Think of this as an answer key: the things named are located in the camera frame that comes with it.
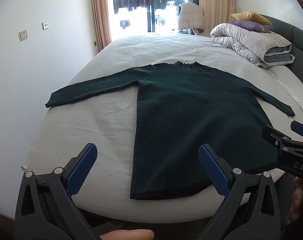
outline white bed sheet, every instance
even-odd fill
[[[303,123],[303,112],[286,90],[262,68],[210,38],[193,35],[146,35],[116,40],[101,51],[69,83],[110,75],[130,67],[156,63],[195,61],[230,72],[288,104],[296,116],[288,117],[259,100],[273,126],[293,139],[292,120]],[[36,174],[65,166],[88,143],[98,148],[98,159],[80,192],[78,207],[119,220],[176,223],[212,216],[223,197],[210,186],[194,196],[169,200],[132,200],[130,183],[136,130],[137,87],[103,94],[75,104],[49,109],[24,165]],[[272,170],[278,180],[283,174]]]

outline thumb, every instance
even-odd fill
[[[146,229],[116,230],[100,236],[102,240],[153,240],[154,232]]]

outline metal screw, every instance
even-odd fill
[[[60,173],[62,173],[62,168],[56,168],[55,170],[54,170],[54,172],[56,173],[56,174],[60,174]]]
[[[30,178],[32,176],[32,171],[28,171],[25,175],[27,178]]]
[[[241,174],[241,169],[234,168],[234,173],[237,174],[237,175]]]
[[[264,171],[264,176],[269,178],[270,177],[270,173],[268,171]]]

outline beige curtain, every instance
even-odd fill
[[[205,36],[210,37],[210,32],[215,26],[232,20],[235,0],[199,0],[199,6],[205,17]]]
[[[92,8],[98,51],[101,51],[111,43],[108,2],[107,0],[92,0]]]

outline hand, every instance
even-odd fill
[[[146,229],[116,230],[100,236],[102,240],[153,240],[154,232]]]
[[[302,185],[303,180],[300,178],[295,178],[296,190],[293,193],[293,203],[290,207],[289,214],[286,217],[286,223],[289,225],[294,222],[300,215],[301,204],[303,200]]]

